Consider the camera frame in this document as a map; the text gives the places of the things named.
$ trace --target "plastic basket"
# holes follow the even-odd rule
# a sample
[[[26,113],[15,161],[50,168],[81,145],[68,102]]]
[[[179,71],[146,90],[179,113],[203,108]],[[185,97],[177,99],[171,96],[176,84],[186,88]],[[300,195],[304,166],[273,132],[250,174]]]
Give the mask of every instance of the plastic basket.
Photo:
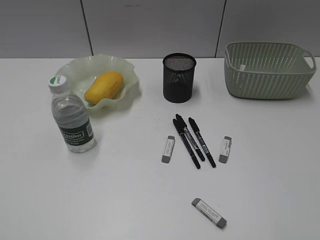
[[[304,59],[308,54],[313,67]],[[246,99],[291,99],[317,70],[311,52],[279,42],[233,42],[225,47],[224,76],[229,93]]]

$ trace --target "bottle cap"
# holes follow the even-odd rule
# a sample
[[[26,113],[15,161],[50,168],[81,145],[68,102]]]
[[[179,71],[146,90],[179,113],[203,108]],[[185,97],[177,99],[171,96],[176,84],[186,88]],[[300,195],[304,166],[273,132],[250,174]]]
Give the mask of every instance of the bottle cap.
[[[66,77],[61,75],[51,78],[48,85],[50,91],[54,94],[63,93],[70,89]]]

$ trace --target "eraser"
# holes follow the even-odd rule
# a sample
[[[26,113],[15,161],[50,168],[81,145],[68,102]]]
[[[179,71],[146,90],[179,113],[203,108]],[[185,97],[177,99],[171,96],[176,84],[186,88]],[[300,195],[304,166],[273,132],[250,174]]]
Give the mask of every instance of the eraser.
[[[227,220],[200,198],[195,198],[191,204],[217,227],[222,229],[227,224]]]
[[[231,137],[225,136],[222,142],[222,148],[219,156],[220,163],[223,163],[223,164],[227,163],[229,153],[230,153],[230,148],[231,148]]]
[[[168,136],[168,139],[166,140],[164,153],[163,153],[162,159],[161,159],[161,161],[163,163],[168,164],[170,162],[171,155],[174,150],[174,146],[175,146],[175,137]]]

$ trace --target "bottle label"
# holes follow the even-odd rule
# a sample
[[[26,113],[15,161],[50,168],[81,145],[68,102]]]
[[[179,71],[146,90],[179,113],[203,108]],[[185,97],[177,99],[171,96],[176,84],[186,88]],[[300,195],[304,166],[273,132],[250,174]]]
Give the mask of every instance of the bottle label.
[[[65,143],[72,146],[84,145],[90,142],[90,140],[94,137],[90,120],[88,120],[82,126],[76,128],[63,128],[60,126],[59,128]]]

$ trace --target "marker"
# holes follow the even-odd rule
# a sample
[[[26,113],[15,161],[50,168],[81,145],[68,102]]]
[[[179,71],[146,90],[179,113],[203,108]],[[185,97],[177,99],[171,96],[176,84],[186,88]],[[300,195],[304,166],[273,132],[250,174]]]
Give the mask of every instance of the marker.
[[[191,135],[191,133],[189,132],[189,129],[187,127],[187,124],[185,122],[185,120],[182,118],[182,116],[180,116],[179,114],[175,115],[175,118],[178,120],[180,126],[183,128],[184,133],[186,135],[186,137],[189,139],[189,142],[191,143],[193,149],[196,151],[196,153],[198,154],[199,158],[201,159],[201,161],[203,162],[205,160],[204,155],[202,154],[200,148],[198,147],[194,137]]]
[[[190,144],[188,143],[188,140],[184,134],[184,131],[176,119],[173,119],[173,125],[175,126],[175,129],[178,132],[178,134],[179,134],[186,150],[188,151],[194,165],[196,166],[197,169],[200,169],[200,164],[198,162],[198,159],[197,159],[196,155],[194,154],[194,151],[192,151],[192,148],[191,148]]]
[[[197,126],[195,120],[192,119],[191,117],[189,117],[188,120],[189,120],[189,123],[190,123],[190,125],[191,125],[191,128],[192,128],[194,134],[196,135],[196,138],[198,139],[198,141],[199,141],[199,143],[200,143],[200,145],[201,145],[201,147],[202,147],[202,149],[203,149],[206,157],[208,158],[211,166],[212,166],[213,168],[215,168],[215,167],[216,167],[216,164],[215,164],[214,158],[212,157],[211,153],[209,152],[209,149],[208,149],[208,147],[207,147],[204,139],[202,138],[202,136],[201,136],[201,134],[200,134],[199,127]]]

